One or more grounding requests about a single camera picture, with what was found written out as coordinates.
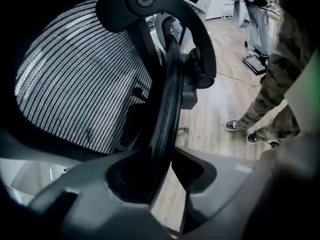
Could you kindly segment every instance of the black sneaker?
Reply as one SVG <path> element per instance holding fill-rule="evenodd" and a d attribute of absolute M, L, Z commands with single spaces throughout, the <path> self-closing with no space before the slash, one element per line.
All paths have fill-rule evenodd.
<path fill-rule="evenodd" d="M 251 134 L 247 135 L 247 137 L 245 139 L 246 139 L 246 142 L 248 142 L 250 144 L 256 144 L 260 141 L 260 139 L 257 138 L 255 133 L 251 133 Z"/>
<path fill-rule="evenodd" d="M 225 128 L 228 130 L 228 131 L 236 131 L 238 130 L 238 128 L 236 128 L 236 123 L 237 123 L 238 120 L 229 120 L 228 122 L 226 122 L 225 124 Z"/>

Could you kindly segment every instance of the person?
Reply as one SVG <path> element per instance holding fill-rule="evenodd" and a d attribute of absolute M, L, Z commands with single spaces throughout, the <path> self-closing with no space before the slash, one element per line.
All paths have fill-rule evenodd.
<path fill-rule="evenodd" d="M 249 14 L 249 43 L 248 50 L 254 51 L 254 45 L 261 44 L 263 53 L 269 54 L 269 35 L 268 22 L 269 17 L 267 10 L 263 7 L 268 5 L 267 0 L 244 0 L 248 14 Z"/>
<path fill-rule="evenodd" d="M 305 0 L 302 5 L 308 8 L 307 4 L 308 0 Z M 318 32 L 314 24 L 309 22 L 311 18 L 308 18 L 308 14 L 311 12 L 307 11 L 304 15 L 299 13 L 301 10 L 297 10 L 298 5 L 296 0 L 280 0 L 278 32 L 261 89 L 240 119 L 229 120 L 226 123 L 227 130 L 247 130 L 278 106 L 284 100 L 284 94 L 308 64 L 315 51 L 314 44 L 318 40 Z M 251 144 L 259 141 L 281 142 L 298 135 L 299 132 L 297 120 L 287 105 L 268 125 L 247 135 L 246 140 Z"/>

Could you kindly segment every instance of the sneaker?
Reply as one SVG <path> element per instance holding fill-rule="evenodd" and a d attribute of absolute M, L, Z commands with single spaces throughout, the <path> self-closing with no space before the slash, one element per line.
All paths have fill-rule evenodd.
<path fill-rule="evenodd" d="M 246 142 L 248 142 L 250 144 L 256 144 L 260 141 L 260 139 L 258 139 L 256 137 L 255 133 L 251 133 L 251 134 L 247 135 L 247 137 L 245 139 L 246 139 Z"/>
<path fill-rule="evenodd" d="M 238 130 L 238 128 L 236 128 L 236 123 L 237 123 L 238 120 L 229 120 L 228 122 L 226 122 L 225 124 L 225 128 L 228 130 L 228 131 L 236 131 Z"/>

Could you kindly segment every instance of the wooden floor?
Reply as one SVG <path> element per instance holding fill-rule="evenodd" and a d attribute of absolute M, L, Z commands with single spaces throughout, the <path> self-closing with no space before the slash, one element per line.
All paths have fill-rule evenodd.
<path fill-rule="evenodd" d="M 217 72 L 259 85 L 260 77 L 242 63 L 247 52 L 246 28 L 235 28 L 232 19 L 208 21 L 205 26 L 213 43 Z M 186 51 L 194 47 L 190 41 Z M 182 110 L 180 115 L 179 126 L 189 128 L 189 132 L 180 131 L 176 145 L 224 156 L 259 159 L 263 151 L 271 148 L 269 144 L 263 141 L 248 144 L 245 132 L 225 129 L 228 120 L 239 119 L 246 112 L 252 102 L 250 97 L 254 99 L 260 90 L 260 86 L 248 88 L 246 82 L 217 74 L 212 87 L 197 90 L 198 103 L 192 110 Z M 267 125 L 284 106 L 285 101 L 248 132 Z M 185 198 L 186 193 L 170 168 L 152 213 L 164 225 L 178 231 Z"/>

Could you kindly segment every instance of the camouflage pants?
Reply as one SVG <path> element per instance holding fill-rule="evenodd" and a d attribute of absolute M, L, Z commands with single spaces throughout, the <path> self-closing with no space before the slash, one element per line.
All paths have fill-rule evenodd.
<path fill-rule="evenodd" d="M 240 130 L 247 130 L 278 106 L 284 100 L 284 94 L 308 64 L 314 50 L 306 32 L 283 10 L 261 89 L 235 126 Z M 261 140 L 279 141 L 296 136 L 300 128 L 287 105 L 269 125 L 254 132 Z"/>

